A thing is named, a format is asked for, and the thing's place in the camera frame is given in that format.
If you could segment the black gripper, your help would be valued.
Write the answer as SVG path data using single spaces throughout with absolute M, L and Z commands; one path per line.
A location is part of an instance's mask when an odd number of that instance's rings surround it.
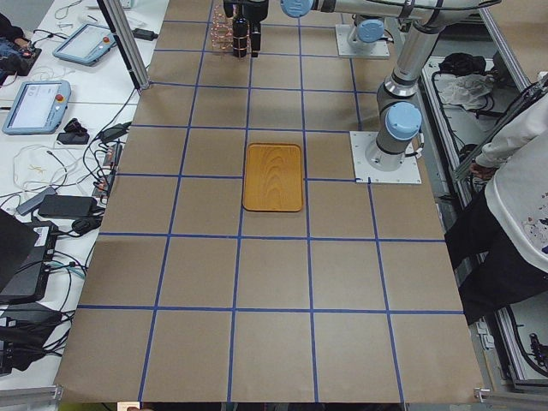
M 250 22 L 251 55 L 258 57 L 261 49 L 261 25 L 268 16 L 268 0 L 223 0 L 227 17 L 241 16 Z

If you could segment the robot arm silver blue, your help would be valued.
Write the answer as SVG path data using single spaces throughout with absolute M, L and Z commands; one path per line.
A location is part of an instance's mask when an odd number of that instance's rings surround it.
M 366 149 L 366 161 L 375 169 L 400 168 L 405 151 L 420 131 L 420 111 L 409 102 L 417 93 L 421 70 L 432 54 L 438 35 L 495 1 L 282 1 L 283 12 L 301 18 L 311 11 L 365 17 L 411 20 L 408 35 L 392 73 L 377 92 L 380 129 Z
M 348 37 L 351 45 L 372 45 L 378 41 L 393 41 L 390 35 L 385 34 L 384 17 L 353 15 L 353 24 Z

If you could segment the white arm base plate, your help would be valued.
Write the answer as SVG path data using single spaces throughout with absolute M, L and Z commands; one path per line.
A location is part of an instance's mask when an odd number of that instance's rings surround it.
M 413 143 L 404 153 L 382 152 L 377 145 L 377 132 L 351 131 L 350 147 L 354 165 L 354 181 L 372 184 L 422 183 Z
M 370 60 L 387 60 L 390 57 L 389 47 L 385 40 L 363 42 L 359 39 L 354 25 L 337 24 L 335 30 L 339 57 Z

